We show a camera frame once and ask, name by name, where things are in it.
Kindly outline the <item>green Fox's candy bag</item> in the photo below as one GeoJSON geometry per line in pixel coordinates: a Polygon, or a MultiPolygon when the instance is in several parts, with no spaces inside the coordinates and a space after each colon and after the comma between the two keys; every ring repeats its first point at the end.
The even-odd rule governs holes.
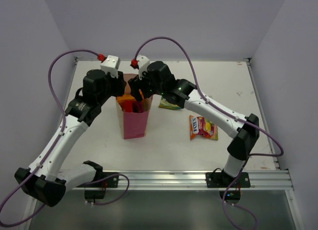
{"type": "Polygon", "coordinates": [[[178,105],[169,103],[163,97],[161,97],[161,99],[160,99],[159,108],[168,109],[168,110],[180,110],[181,109],[178,105]]]}

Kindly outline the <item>orange Fox's candy bag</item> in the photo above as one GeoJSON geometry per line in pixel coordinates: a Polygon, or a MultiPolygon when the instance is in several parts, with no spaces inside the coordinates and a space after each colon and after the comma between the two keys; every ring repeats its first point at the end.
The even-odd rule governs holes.
{"type": "Polygon", "coordinates": [[[202,137],[217,141],[218,126],[202,116],[189,116],[190,123],[190,140],[195,137],[202,137]]]}

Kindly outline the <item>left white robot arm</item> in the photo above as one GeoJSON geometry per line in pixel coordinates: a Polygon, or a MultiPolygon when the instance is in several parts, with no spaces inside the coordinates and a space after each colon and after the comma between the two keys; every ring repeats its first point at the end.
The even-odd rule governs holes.
{"type": "Polygon", "coordinates": [[[74,144],[101,113],[103,104],[112,96],[122,96],[125,87],[123,72],[118,72],[117,77],[99,69],[87,72],[83,86],[68,104],[60,127],[45,149],[27,168],[15,172],[24,193],[53,207],[73,188],[103,183],[103,168],[93,161],[87,160],[70,171],[60,169],[74,144]]]}

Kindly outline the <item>aluminium mounting rail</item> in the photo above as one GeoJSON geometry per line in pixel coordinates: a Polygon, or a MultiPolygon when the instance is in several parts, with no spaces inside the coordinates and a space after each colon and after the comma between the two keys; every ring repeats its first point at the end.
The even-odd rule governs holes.
{"type": "MultiPolygon", "coordinates": [[[[107,180],[106,190],[161,190],[161,191],[225,191],[226,187],[211,187],[205,171],[122,171],[114,184],[107,180]]],[[[292,190],[293,184],[287,170],[248,171],[250,187],[234,190],[292,190]]]]}

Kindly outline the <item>red snack pack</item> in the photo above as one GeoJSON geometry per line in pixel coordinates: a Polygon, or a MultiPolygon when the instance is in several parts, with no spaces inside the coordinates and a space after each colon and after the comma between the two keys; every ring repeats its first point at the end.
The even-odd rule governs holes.
{"type": "Polygon", "coordinates": [[[122,103],[122,109],[124,112],[127,113],[135,113],[136,108],[135,108],[135,102],[132,100],[126,100],[122,103]]]}

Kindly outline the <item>orange snack pack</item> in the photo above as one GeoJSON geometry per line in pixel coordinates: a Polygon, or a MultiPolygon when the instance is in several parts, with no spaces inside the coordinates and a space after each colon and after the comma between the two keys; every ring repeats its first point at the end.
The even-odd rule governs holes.
{"type": "Polygon", "coordinates": [[[124,108],[128,103],[135,102],[135,98],[130,94],[124,94],[123,96],[117,97],[116,101],[118,104],[124,108]]]}

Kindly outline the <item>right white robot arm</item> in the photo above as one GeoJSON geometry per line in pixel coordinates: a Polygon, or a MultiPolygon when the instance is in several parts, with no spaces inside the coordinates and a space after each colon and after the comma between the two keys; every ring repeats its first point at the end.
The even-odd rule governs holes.
{"type": "Polygon", "coordinates": [[[152,95],[160,95],[167,102],[195,112],[221,128],[231,139],[227,147],[229,157],[223,168],[221,180],[226,186],[239,181],[239,172],[259,138],[259,118],[244,116],[203,94],[199,87],[186,79],[176,79],[167,64],[162,61],[138,61],[131,67],[138,75],[128,81],[131,95],[142,101],[152,95]]]}

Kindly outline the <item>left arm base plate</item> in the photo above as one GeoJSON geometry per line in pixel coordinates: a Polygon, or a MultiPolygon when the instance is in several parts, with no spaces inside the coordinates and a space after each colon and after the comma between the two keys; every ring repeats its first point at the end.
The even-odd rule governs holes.
{"type": "Polygon", "coordinates": [[[100,172],[95,176],[93,181],[81,184],[78,187],[117,188],[118,181],[118,172],[100,172]]]}

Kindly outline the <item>pink paper bag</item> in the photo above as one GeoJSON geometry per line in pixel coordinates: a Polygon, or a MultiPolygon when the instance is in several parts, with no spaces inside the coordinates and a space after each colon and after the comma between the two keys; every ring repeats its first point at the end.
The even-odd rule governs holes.
{"type": "MultiPolygon", "coordinates": [[[[134,78],[135,74],[124,74],[124,80],[127,83],[129,79],[134,78]]],[[[130,87],[128,83],[125,87],[125,93],[130,94],[130,87]]],[[[148,123],[148,117],[152,105],[153,97],[143,99],[141,103],[144,106],[143,113],[127,113],[124,112],[122,107],[116,101],[117,115],[119,120],[119,126],[122,134],[122,138],[135,139],[142,138],[146,135],[146,128],[148,123]]]]}

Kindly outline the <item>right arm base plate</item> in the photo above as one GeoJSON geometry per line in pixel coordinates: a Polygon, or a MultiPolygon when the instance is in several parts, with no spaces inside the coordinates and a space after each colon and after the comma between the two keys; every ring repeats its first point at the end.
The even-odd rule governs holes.
{"type": "MultiPolygon", "coordinates": [[[[227,188],[234,181],[234,177],[226,174],[223,170],[218,170],[220,170],[220,168],[205,173],[205,180],[208,188],[227,188]]],[[[231,187],[250,188],[251,183],[249,174],[247,172],[242,172],[231,187]]]]}

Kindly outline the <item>purple snack pack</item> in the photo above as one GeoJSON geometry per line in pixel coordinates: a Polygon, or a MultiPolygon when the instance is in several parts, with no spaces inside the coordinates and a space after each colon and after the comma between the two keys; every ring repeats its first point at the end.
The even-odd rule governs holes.
{"type": "Polygon", "coordinates": [[[144,112],[144,106],[141,102],[134,102],[133,103],[133,112],[134,113],[143,113],[144,112]]]}

